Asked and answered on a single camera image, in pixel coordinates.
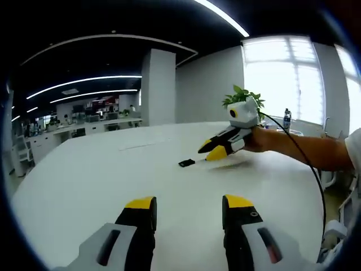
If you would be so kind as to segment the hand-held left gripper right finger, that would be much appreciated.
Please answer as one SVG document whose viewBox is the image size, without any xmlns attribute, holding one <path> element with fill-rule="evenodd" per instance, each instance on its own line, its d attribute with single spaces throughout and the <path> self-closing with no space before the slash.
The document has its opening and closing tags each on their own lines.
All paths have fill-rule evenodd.
<svg viewBox="0 0 361 271">
<path fill-rule="evenodd" d="M 229 270 L 319 270 L 301 255 L 295 239 L 262 219 L 250 200 L 224 195 L 222 226 Z"/>
</svg>

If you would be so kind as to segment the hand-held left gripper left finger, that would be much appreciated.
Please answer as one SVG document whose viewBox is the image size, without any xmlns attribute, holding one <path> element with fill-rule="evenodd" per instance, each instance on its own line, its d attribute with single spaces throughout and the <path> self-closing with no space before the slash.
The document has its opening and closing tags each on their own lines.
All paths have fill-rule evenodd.
<svg viewBox="0 0 361 271">
<path fill-rule="evenodd" d="M 54 270 L 150 270 L 156 226 L 156 197 L 134 199 L 81 243 L 75 260 Z"/>
</svg>

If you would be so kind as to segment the person's right hand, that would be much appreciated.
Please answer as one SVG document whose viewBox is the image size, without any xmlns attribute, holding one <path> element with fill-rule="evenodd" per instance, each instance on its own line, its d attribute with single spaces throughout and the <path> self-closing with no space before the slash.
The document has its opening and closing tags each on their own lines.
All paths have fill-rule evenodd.
<svg viewBox="0 0 361 271">
<path fill-rule="evenodd" d="M 265 152 L 270 149 L 271 131 L 255 126 L 251 129 L 251 133 L 244 137 L 244 150 L 250 152 Z"/>
</svg>

